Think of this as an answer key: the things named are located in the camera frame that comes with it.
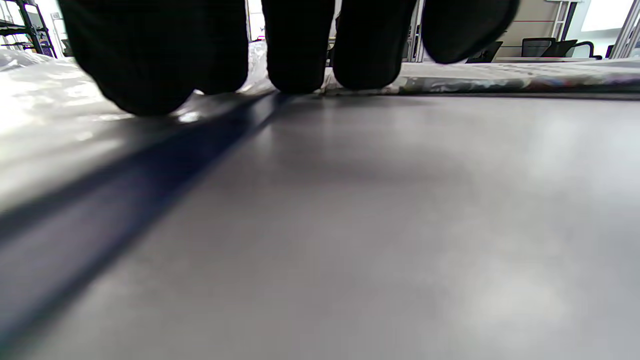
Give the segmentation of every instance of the black chair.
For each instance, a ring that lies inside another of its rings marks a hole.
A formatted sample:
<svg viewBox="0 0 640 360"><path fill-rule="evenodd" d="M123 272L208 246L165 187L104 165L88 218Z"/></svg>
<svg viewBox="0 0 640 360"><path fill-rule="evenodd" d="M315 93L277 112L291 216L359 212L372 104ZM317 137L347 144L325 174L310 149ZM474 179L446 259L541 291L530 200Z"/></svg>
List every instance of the black chair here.
<svg viewBox="0 0 640 360"><path fill-rule="evenodd" d="M614 46L615 46L615 45L609 45L609 46L607 46L607 54L605 54L605 56L604 56L605 58L607 58L607 59L608 59L608 58L611 56L611 51L613 51L613 47L614 47Z"/></svg>
<svg viewBox="0 0 640 360"><path fill-rule="evenodd" d="M524 38L521 55L524 58L539 58L555 43L555 38Z"/></svg>
<svg viewBox="0 0 640 360"><path fill-rule="evenodd" d="M558 41L551 45L540 56L541 58L565 58L569 50L578 42L578 40Z"/></svg>
<svg viewBox="0 0 640 360"><path fill-rule="evenodd" d="M579 43L575 44L574 46L571 47L571 49L569 49L569 51L567 51L566 56L568 58L572 57L574 51L576 50L576 48L584 47L584 46L589 47L589 57L590 58L593 58L593 59L596 59L596 60L602 60L602 56L593 54L593 51L595 50L595 46L590 41L583 41L583 42L579 42Z"/></svg>
<svg viewBox="0 0 640 360"><path fill-rule="evenodd" d="M466 63L490 63L491 61L493 61L493 58L498 53L498 50L503 43L503 41L494 41L486 49L476 53L475 55L467 59Z"/></svg>

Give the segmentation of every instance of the blue line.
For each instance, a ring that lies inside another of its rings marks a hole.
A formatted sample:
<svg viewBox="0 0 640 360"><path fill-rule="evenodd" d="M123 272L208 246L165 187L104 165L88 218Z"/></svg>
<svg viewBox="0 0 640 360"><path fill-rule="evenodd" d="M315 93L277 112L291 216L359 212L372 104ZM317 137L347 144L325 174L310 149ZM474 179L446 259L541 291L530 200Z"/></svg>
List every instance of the blue line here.
<svg viewBox="0 0 640 360"><path fill-rule="evenodd" d="M36 224L9 232L0 248L0 344L86 284L286 100L271 95L240 106L122 160L38 214Z"/></svg>

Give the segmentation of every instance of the desk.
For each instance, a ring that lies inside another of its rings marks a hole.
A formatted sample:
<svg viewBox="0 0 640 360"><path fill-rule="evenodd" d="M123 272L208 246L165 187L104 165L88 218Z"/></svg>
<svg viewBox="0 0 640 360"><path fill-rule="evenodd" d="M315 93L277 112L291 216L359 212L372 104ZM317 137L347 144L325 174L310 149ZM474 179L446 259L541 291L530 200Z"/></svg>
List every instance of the desk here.
<svg viewBox="0 0 640 360"><path fill-rule="evenodd" d="M503 58L495 58L494 63L575 63L579 61L594 61L593 58L537 58L537 57L521 57L508 56Z"/></svg>
<svg viewBox="0 0 640 360"><path fill-rule="evenodd" d="M639 110L301 99L12 360L633 359Z"/></svg>

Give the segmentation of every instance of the newspaper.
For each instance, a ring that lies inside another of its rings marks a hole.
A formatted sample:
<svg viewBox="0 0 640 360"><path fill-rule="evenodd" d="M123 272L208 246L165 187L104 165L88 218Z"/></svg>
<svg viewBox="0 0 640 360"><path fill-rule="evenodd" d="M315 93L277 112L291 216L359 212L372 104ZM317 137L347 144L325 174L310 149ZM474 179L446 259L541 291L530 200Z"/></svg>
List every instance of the newspaper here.
<svg viewBox="0 0 640 360"><path fill-rule="evenodd" d="M389 86L352 91L326 73L325 95L429 94L469 92L552 92L619 90L640 86L640 58L567 63L404 63Z"/></svg>

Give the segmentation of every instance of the white wall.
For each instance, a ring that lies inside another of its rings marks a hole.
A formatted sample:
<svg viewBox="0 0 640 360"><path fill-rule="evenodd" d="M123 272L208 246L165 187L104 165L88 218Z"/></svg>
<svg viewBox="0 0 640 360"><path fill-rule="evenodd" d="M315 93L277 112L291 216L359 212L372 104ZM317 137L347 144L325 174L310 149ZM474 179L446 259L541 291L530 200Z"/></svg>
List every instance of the white wall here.
<svg viewBox="0 0 640 360"><path fill-rule="evenodd" d="M552 1L520 0L515 20L500 38L504 43L496 56L520 56L523 38L550 37L558 6Z"/></svg>

